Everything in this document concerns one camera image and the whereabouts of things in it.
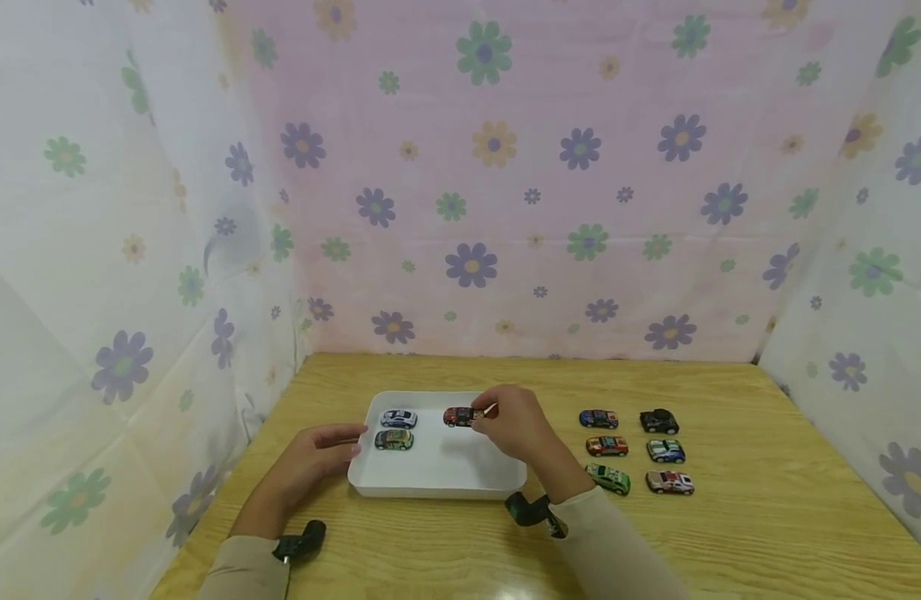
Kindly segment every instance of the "black toy car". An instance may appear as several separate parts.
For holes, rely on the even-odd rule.
[[[680,425],[677,419],[673,417],[673,412],[666,408],[655,408],[652,411],[641,412],[641,425],[643,430],[648,433],[663,431],[669,436],[680,431]]]

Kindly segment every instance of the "die-cast car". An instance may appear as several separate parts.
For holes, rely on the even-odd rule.
[[[409,450],[413,447],[413,434],[406,429],[384,429],[373,438],[377,450]]]
[[[676,440],[650,440],[646,442],[646,453],[655,463],[682,463],[687,460],[680,442]]]
[[[380,416],[380,424],[385,428],[413,429],[417,424],[417,413],[404,410],[386,411]]]
[[[630,475],[620,472],[616,468],[598,465],[596,462],[589,463],[586,470],[593,482],[604,488],[604,490],[620,495],[630,493]]]
[[[673,436],[680,431],[680,425],[677,424],[677,419],[673,417],[673,412],[663,408],[641,412],[641,425],[643,425],[643,430],[648,433],[663,431],[663,433]]]
[[[587,453],[593,456],[626,456],[629,451],[623,437],[599,436],[587,440]]]
[[[585,428],[617,429],[617,414],[604,410],[581,411],[580,424]]]
[[[693,479],[687,473],[675,470],[648,470],[646,472],[646,485],[655,493],[693,493]]]

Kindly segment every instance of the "flower print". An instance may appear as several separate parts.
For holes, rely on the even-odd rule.
[[[893,65],[900,66],[910,62],[913,52],[910,48],[920,42],[921,31],[913,29],[914,18],[905,17],[897,23],[890,33],[890,39],[881,52],[881,59],[877,63],[877,77],[886,77],[893,69]]]
[[[591,323],[606,323],[611,318],[617,316],[619,305],[613,301],[613,298],[600,298],[597,302],[587,304],[587,315]]]
[[[830,377],[834,381],[842,381],[845,392],[848,389],[859,392],[860,385],[867,382],[867,377],[863,374],[866,365],[860,360],[858,354],[851,352],[844,355],[843,352],[838,352],[833,355],[833,360],[828,364],[831,368]]]
[[[274,260],[283,262],[290,255],[290,248],[293,248],[293,237],[290,235],[290,229],[284,229],[279,223],[274,225],[271,232],[270,250],[274,253]]]
[[[320,245],[323,256],[334,262],[346,262],[350,258],[350,244],[344,242],[339,237],[329,237],[326,242]]]
[[[357,29],[351,0],[319,0],[313,3],[313,11],[317,14],[317,27],[328,34],[330,42],[350,39],[350,33]]]
[[[809,86],[809,84],[818,81],[820,71],[822,70],[819,62],[808,62],[797,71],[797,83],[799,83],[801,87]]]
[[[461,73],[470,73],[474,86],[487,78],[491,86],[499,83],[499,71],[509,71],[513,63],[506,53],[510,52],[510,36],[500,36],[497,21],[490,21],[487,26],[478,21],[470,24],[470,37],[461,37],[456,43],[458,52],[463,55],[458,61]]]
[[[43,157],[49,160],[55,172],[63,171],[70,178],[83,175],[83,165],[87,164],[87,158],[80,153],[80,144],[74,144],[63,135],[46,140]]]
[[[503,169],[507,159],[517,156],[517,134],[507,131],[506,121],[484,121],[481,131],[473,134],[473,156],[485,167]]]
[[[369,219],[370,225],[388,228],[390,222],[397,218],[392,210],[394,201],[390,197],[384,197],[380,188],[373,191],[370,191],[369,187],[364,188],[363,195],[357,196],[357,203],[360,204],[360,216]]]
[[[443,192],[443,195],[437,198],[437,214],[442,216],[444,221],[459,221],[460,217],[467,214],[467,201],[460,197],[460,194]]]
[[[458,246],[458,253],[447,255],[447,277],[459,279],[460,287],[485,287],[487,279],[497,277],[497,254],[487,254],[487,247],[477,242],[473,248],[467,244]]]
[[[666,152],[667,162],[675,158],[683,160],[690,158],[691,152],[697,152],[703,146],[700,138],[707,132],[706,125],[700,125],[700,115],[694,114],[687,119],[687,115],[679,114],[673,120],[673,126],[664,125],[660,130],[663,140],[657,144],[657,150]]]
[[[380,84],[380,91],[383,91],[384,94],[397,95],[399,77],[397,77],[393,71],[383,71],[383,73],[380,73],[378,82]]]
[[[663,317],[662,322],[650,323],[650,333],[643,336],[645,342],[652,342],[653,349],[660,350],[663,348],[677,349],[678,346],[688,345],[693,341],[692,336],[698,327],[690,320],[689,315],[681,315],[676,318],[674,315]]]
[[[893,164],[897,169],[897,181],[902,182],[909,178],[910,185],[917,185],[921,182],[921,137],[917,143],[907,142],[903,145],[903,156],[897,158]]]
[[[877,292],[884,296],[893,293],[893,283],[903,281],[903,272],[897,268],[900,257],[897,254],[886,254],[882,247],[871,248],[870,254],[859,252],[857,260],[850,265],[850,287],[854,290],[863,289],[867,298],[874,297]]]
[[[794,242],[785,254],[774,254],[770,258],[770,268],[763,272],[763,280],[770,282],[770,289],[776,290],[787,280],[787,274],[793,266],[793,260],[800,254],[800,244]]]
[[[761,17],[770,19],[770,29],[793,29],[803,18],[812,0],[768,0]]]
[[[233,355],[233,342],[230,336],[233,335],[233,323],[227,321],[227,309],[221,308],[218,316],[213,320],[213,333],[216,338],[210,345],[210,352],[218,358],[218,367],[230,367],[230,359]]]
[[[583,223],[576,232],[567,236],[570,241],[567,252],[572,253],[576,260],[594,260],[598,254],[607,250],[604,244],[607,238],[610,238],[610,234],[603,230],[599,222],[593,226]]]
[[[730,187],[730,183],[720,183],[717,191],[708,192],[704,197],[706,204],[700,208],[700,214],[707,216],[707,223],[710,225],[727,225],[731,217],[743,214],[743,203],[747,202],[747,195],[742,190],[742,183],[734,185],[733,188]]]
[[[386,336],[387,343],[406,343],[407,340],[416,337],[412,331],[413,323],[404,321],[403,315],[398,312],[388,313],[382,310],[379,316],[371,318],[371,321],[376,326],[373,333]]]
[[[311,297],[307,300],[310,314],[314,321],[329,321],[333,316],[333,306],[323,301],[321,297]]]
[[[263,68],[274,68],[274,63],[277,61],[277,44],[274,38],[267,36],[262,29],[254,29],[250,45],[253,46],[253,57]]]
[[[600,138],[593,137],[593,129],[587,127],[580,132],[575,127],[570,132],[570,137],[564,137],[560,140],[560,147],[563,151],[560,153],[560,159],[567,163],[567,169],[573,171],[580,165],[581,171],[590,168],[590,163],[596,163],[600,159]]]
[[[793,215],[793,220],[806,219],[810,211],[813,211],[813,207],[818,203],[819,198],[820,190],[818,188],[810,187],[803,190],[803,193],[795,197],[793,202],[790,203],[788,212]]]
[[[283,156],[293,158],[298,168],[303,169],[309,164],[316,169],[320,166],[320,159],[327,157],[327,151],[321,146],[322,135],[311,130],[306,122],[301,122],[300,125],[288,122],[286,132],[281,133],[281,141]]]
[[[213,502],[213,492],[218,486],[218,470],[212,465],[206,472],[197,472],[190,481],[190,491],[173,501],[173,520],[166,528],[166,538],[173,538],[173,545],[180,548],[187,541],[200,517]]]
[[[123,253],[124,258],[127,259],[127,262],[138,265],[140,261],[146,257],[147,247],[143,242],[143,238],[137,235],[136,233],[131,233],[127,235],[123,240],[123,247],[120,248],[120,252]]]
[[[62,490],[51,493],[46,504],[50,512],[41,519],[41,527],[49,527],[50,535],[60,534],[68,526],[79,527],[86,522],[90,511],[106,499],[104,493],[112,479],[104,469],[95,468],[89,475],[76,472],[70,475]]]
[[[180,287],[177,288],[180,294],[180,302],[183,306],[196,306],[203,297],[203,280],[200,278],[200,269],[195,269],[187,265],[186,269],[180,272]]]
[[[154,348],[145,347],[147,336],[138,331],[128,336],[123,329],[113,336],[113,345],[101,347],[96,355],[100,371],[93,374],[90,387],[103,390],[103,403],[113,404],[120,397],[125,403],[133,395],[133,384],[143,383],[150,372],[143,365],[154,358]]]
[[[674,39],[670,47],[677,51],[677,58],[698,56],[698,51],[707,47],[710,25],[703,14],[688,14],[683,23],[673,28]]]

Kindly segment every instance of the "purple flower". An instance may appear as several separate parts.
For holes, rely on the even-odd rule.
[[[848,388],[854,392],[859,392],[860,384],[867,382],[867,377],[863,374],[863,370],[867,366],[863,364],[858,354],[851,352],[844,355],[843,352],[838,352],[833,355],[833,360],[828,364],[830,364],[832,371],[830,377],[834,381],[842,381],[845,392]]]
[[[888,473],[883,490],[890,495],[902,495],[903,511],[910,517],[921,516],[921,449],[911,447],[907,454],[896,442],[886,446],[889,456],[879,455],[881,468]]]
[[[787,248],[786,254],[774,254],[770,258],[770,269],[763,272],[763,280],[770,282],[770,289],[776,290],[787,280],[787,273],[793,266],[793,260],[800,254],[800,244],[794,242]]]
[[[104,404],[112,404],[117,396],[125,403],[133,395],[133,384],[147,380],[150,372],[143,365],[154,358],[154,348],[143,347],[146,341],[143,331],[128,340],[126,331],[121,329],[113,336],[113,347],[100,348],[96,357],[100,371],[93,374],[90,387],[104,391]]]
[[[213,352],[213,355],[218,358],[218,367],[230,367],[230,359],[233,355],[233,343],[230,341],[230,336],[233,335],[233,323],[227,322],[226,308],[221,308],[218,317],[214,318],[213,333],[217,337],[210,346],[210,352]]]
[[[370,191],[369,187],[363,189],[363,196],[357,196],[357,203],[360,204],[360,216],[370,219],[370,225],[379,225],[383,228],[390,227],[390,221],[397,218],[391,208],[394,208],[394,201],[389,197],[383,196],[383,190],[380,188]]]
[[[592,323],[606,323],[610,318],[617,316],[619,306],[613,302],[613,298],[599,299],[597,302],[587,304],[585,313]]]
[[[497,269],[493,265],[497,264],[497,254],[487,254],[487,247],[477,242],[473,245],[473,250],[467,244],[458,246],[458,253],[447,254],[447,277],[459,279],[460,287],[470,287],[470,284],[477,287],[487,285],[488,278],[497,277]]]
[[[707,215],[707,223],[710,225],[717,222],[727,225],[731,217],[743,214],[742,204],[747,202],[747,195],[742,190],[742,183],[734,185],[733,189],[730,183],[720,183],[717,192],[710,192],[704,197],[706,206],[700,208],[700,214]]]
[[[659,350],[663,347],[674,350],[677,346],[688,345],[693,341],[690,337],[698,327],[692,322],[688,322],[690,317],[683,315],[676,318],[674,315],[663,317],[663,322],[650,323],[650,333],[643,336],[646,342],[653,342],[653,349]]]
[[[903,146],[903,156],[897,158],[897,162],[893,165],[898,169],[898,182],[909,178],[910,185],[919,184],[921,182],[921,137],[916,144],[907,142]]]
[[[371,318],[374,326],[373,333],[387,336],[387,342],[406,343],[416,337],[413,334],[413,323],[403,320],[403,315],[397,312],[390,314],[384,310],[380,311],[379,317]]]
[[[250,164],[250,157],[247,151],[243,149],[243,144],[237,143],[237,146],[230,147],[230,157],[227,157],[227,166],[230,167],[230,178],[234,182],[247,185],[253,181],[253,165]]]
[[[318,159],[327,157],[327,151],[321,147],[322,135],[311,131],[306,122],[301,122],[300,125],[288,122],[286,132],[281,133],[281,141],[283,156],[293,158],[294,163],[301,169],[308,164],[316,169],[320,166]]]
[[[690,158],[691,152],[700,150],[703,142],[700,138],[707,132],[707,126],[700,125],[700,115],[694,114],[690,119],[686,115],[679,114],[673,120],[673,127],[664,126],[660,130],[663,138],[657,144],[657,150],[667,153],[667,162],[672,162],[679,158],[683,160]]]

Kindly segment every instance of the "fabric wall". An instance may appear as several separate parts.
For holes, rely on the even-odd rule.
[[[921,542],[921,2],[853,118],[837,215],[759,363]]]

